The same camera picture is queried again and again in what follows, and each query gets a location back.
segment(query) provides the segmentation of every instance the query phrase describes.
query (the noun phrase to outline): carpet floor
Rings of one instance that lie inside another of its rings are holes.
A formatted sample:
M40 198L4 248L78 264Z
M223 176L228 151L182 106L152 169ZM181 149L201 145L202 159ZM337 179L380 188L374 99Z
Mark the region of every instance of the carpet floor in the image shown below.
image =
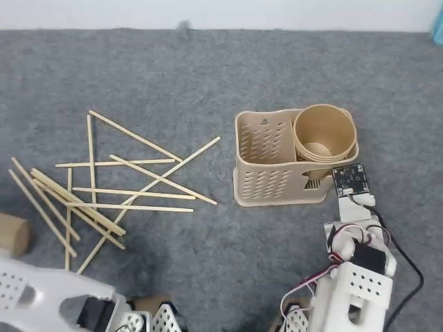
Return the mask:
M106 243L84 275L127 296L169 294L191 331L267 331L282 295L327 264L323 224L338 219L338 203L330 192L315 205L236 204L233 121L243 110L320 102L352 112L377 207L426 278L391 332L442 331L443 48L425 34L0 32L0 210L32 224L24 261L62 268L62 246L9 177L11 156L66 185L66 170L54 166L88 161L89 109L182 158L221 136L171 176L219 205L137 200L195 212L128 212L121 222L126 251ZM96 160L165 158L97 119L93 127ZM171 164L146 167L163 173ZM97 171L101 188L139 190L149 182L127 167ZM88 167L74 169L74 185L89 186ZM100 236L77 219L73 224L82 237L74 244L76 270ZM391 310L417 284L394 253Z

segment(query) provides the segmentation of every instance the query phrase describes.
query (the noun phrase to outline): paper cup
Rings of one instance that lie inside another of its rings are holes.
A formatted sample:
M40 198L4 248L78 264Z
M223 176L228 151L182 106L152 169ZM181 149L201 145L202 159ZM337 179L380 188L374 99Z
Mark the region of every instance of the paper cup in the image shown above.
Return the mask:
M349 112L328 104L301 111L293 124L297 156L317 163L345 159L356 143L356 128ZM314 170L310 180L322 178L328 169Z

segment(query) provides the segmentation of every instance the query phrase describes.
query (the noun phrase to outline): beige plastic basket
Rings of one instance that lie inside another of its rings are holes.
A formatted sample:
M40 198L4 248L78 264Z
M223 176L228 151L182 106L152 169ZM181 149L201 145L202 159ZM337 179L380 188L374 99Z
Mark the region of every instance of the beige plastic basket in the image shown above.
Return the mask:
M235 118L237 145L234 197L242 206L320 203L332 176L309 181L307 172L352 163L356 142L345 160L334 163L297 161L292 124L301 109L244 111Z

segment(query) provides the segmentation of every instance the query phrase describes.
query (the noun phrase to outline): pile of chopsticks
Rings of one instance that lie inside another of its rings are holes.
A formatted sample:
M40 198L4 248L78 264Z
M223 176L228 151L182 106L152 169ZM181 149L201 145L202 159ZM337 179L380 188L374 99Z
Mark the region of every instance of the pile of chopsticks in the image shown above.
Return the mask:
M169 159L148 159L148 160L125 160L115 155L110 155L109 157L113 161L102 161L96 162L94 159L94 150L93 150L93 130L92 130L92 119L94 116L103 122L106 122L108 125L113 126L116 129L121 130L127 135L135 138L136 140L143 142L144 144L150 146L151 148L156 149L157 151L162 152L163 154L169 156ZM36 199L36 197L31 193L31 191L24 185L21 179L9 169L9 173L21 188L23 193L28 197L29 201L34 205L37 211L42 216L43 220L47 223L48 227L53 231L55 236L60 240L60 243L65 248L65 269L71 270L70 267L70 257L77 257L77 252L73 249L71 245L71 237L76 241L80 240L80 236L78 233L71 227L71 218L72 214L78 216L88 225L90 225L94 230L99 232L102 235L101 240L97 243L95 248L89 254L89 256L85 259L83 264L78 269L77 273L81 274L86 269L86 267L91 263L92 259L95 257L97 252L103 246L106 240L109 240L115 246L124 250L125 247L121 244L116 237L121 237L126 234L126 231L121 228L118 224L121 219L124 217L128 210L149 210L149 211L163 211L163 212L193 212L193 209L182 208L182 207L163 207L163 206L145 206L145 205L132 205L132 203L140 196L148 196L148 197L163 197L168 199L201 199L202 201L206 201L208 203L216 205L217 202L214 200L199 194L198 192L188 189L178 183L175 183L167 177L177 171L179 168L183 167L187 163L189 163L192 159L196 158L199 154L203 153L209 147L213 146L216 142L220 140L220 137L212 140L208 144L204 145L202 148L191 154L185 159L181 159L169 151L159 147L153 142L137 135L136 133L120 126L114 121L96 113L94 111L89 111L87 115L87 129L88 129L88 144L89 144L89 162L85 163L64 163L57 164L56 167L64 167L67 168L67 186L63 187L52 178L47 176L45 173L39 171L38 169L32 168L30 173L26 171L26 169L21 165L21 163L16 159L12 158L13 163L16 168L19 170L21 175L26 179L28 184L34 189L37 193L38 197L45 203L46 207L55 215L58 221L62 224L62 226L66 229L65 235L59 231L58 227L55 225L53 220L46 213L45 209ZM145 168L140 167L139 165L149 165L155 163L175 163L174 167L168 170L166 173L161 176L148 171ZM139 191L136 190L115 190L115 189L104 189L96 187L96 167L101 166L119 166L125 165L140 173L153 178L154 180L148 183L144 188ZM91 187L73 187L73 167L89 167L90 178L91 178ZM158 183L166 183L178 190L181 190L184 194L164 194L159 192L148 192ZM91 193L91 202L84 202L80 198L78 198L72 191L79 192L90 192ZM97 203L97 193L108 193L108 194L120 194L120 195L129 195L130 197L123 201L120 205L116 204L100 204ZM66 217L63 216L60 211L54 206L49 197L55 199L60 202L62 205L66 207ZM97 208L102 209L119 209L122 210L120 214L117 216L115 220L110 220L102 213L97 211Z

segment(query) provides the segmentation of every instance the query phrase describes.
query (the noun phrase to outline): circuit board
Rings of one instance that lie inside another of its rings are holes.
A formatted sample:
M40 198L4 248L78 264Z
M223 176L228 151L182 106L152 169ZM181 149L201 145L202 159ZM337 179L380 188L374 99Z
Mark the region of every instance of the circuit board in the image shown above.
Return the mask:
M370 192L365 169L360 163L334 168L332 177L339 198Z

